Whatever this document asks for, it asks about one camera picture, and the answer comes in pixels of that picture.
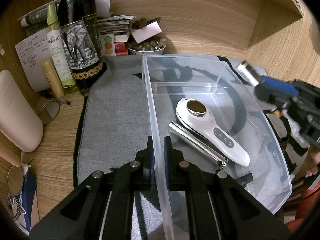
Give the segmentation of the orange sleeve forearm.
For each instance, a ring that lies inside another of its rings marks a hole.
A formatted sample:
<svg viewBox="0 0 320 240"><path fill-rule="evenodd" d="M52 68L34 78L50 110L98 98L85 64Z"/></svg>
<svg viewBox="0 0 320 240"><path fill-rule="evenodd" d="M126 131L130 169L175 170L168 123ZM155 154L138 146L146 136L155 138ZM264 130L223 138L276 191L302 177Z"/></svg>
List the orange sleeve forearm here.
<svg viewBox="0 0 320 240"><path fill-rule="evenodd" d="M295 220L285 224L291 232L296 231L300 227L302 222L312 210L313 206L316 204L319 198L319 182L312 190L304 189L302 191L301 198L302 199L298 203Z"/></svg>

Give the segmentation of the right hand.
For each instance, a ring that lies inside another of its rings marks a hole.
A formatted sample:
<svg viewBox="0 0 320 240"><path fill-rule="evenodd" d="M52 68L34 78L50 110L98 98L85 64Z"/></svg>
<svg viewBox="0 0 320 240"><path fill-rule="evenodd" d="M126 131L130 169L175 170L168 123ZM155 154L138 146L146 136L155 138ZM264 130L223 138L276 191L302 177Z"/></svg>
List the right hand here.
<svg viewBox="0 0 320 240"><path fill-rule="evenodd" d="M319 165L319 148L311 145L309 147L308 155L306 158L306 175L308 177L315 175L318 172Z"/></svg>

